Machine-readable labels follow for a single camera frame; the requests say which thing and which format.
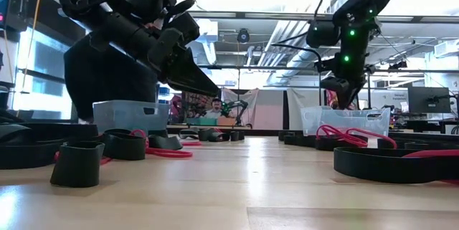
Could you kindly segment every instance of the window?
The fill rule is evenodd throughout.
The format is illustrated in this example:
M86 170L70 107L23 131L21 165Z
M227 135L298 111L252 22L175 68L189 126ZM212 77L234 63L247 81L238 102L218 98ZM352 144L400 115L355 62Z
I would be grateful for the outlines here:
M72 100L63 80L64 53L69 47L38 31L30 45L31 37L30 28L21 33L13 109L33 110L32 119L69 120Z

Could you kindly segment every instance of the green object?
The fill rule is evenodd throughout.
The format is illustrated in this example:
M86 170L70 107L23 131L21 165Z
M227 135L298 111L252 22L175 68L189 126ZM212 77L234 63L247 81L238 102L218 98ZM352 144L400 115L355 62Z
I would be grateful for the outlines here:
M186 123L190 125L208 125L208 126L216 126L217 119L211 118L187 118Z

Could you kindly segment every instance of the white curtain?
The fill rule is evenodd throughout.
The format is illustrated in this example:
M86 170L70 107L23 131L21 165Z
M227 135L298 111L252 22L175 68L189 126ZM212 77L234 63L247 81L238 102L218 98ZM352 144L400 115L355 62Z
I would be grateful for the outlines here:
M239 95L239 100L245 101L249 104L247 106L247 109L244 111L244 113L241 116L242 125L246 125L248 123L253 125L255 121L255 105L257 103L258 92L259 92L259 89L255 89L255 90L249 90L247 91L247 93L243 95ZM227 88L223 88L222 89L222 100L223 102L237 101L237 94ZM237 107L233 108L232 112L235 115L237 115L238 113Z
M301 108L318 106L318 90L287 89L290 130L302 130Z

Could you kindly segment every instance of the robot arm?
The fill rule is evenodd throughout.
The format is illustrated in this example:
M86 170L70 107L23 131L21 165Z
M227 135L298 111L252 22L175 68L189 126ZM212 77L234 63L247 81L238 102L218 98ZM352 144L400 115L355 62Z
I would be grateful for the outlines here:
M309 46L335 45L341 40L341 50L333 59L319 61L319 72L331 70L321 85L338 96L339 108L351 104L365 85L365 72L373 73L374 66L366 66L368 43L380 32L376 16L390 0L348 0L333 15L332 21L313 21L306 41Z
M199 27L186 12L195 0L60 0L65 16L90 30L90 47L112 45L174 89L215 96L218 87L195 65L190 48ZM144 25L164 19L163 29Z
M242 107L241 111L239 111L239 114L236 116L236 125L241 125L241 117L244 114L245 110L249 106L248 102L245 102L244 100L238 100L238 101L231 101L223 105L223 111L222 115L223 116L229 116L230 111L235 108L235 107Z

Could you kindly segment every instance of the white backdrop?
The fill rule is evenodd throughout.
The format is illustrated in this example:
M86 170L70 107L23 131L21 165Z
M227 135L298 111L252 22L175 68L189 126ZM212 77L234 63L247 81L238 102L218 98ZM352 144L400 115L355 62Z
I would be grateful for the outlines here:
M290 130L302 130L301 108L318 106L318 90L287 89Z
M243 95L239 95L239 100L247 102L249 105L241 116L241 122L243 125L248 123L254 124L255 121L255 105L257 103L259 89L249 90ZM233 91L223 88L222 89L222 100L223 102L237 101L237 94ZM232 112L237 115L237 107L232 109Z

